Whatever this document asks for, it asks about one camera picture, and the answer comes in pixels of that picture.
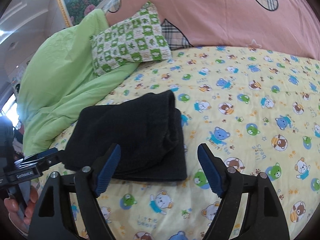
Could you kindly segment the left hand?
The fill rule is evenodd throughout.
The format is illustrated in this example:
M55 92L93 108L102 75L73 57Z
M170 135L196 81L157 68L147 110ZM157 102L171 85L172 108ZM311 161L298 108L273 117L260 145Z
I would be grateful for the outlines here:
M25 208L24 218L20 219L18 211L20 210L16 200L6 198L4 205L7 208L11 222L24 233L28 233L27 226L31 223L31 219L34 213L35 205L38 201L39 195L35 187L30 188L30 197L27 207Z

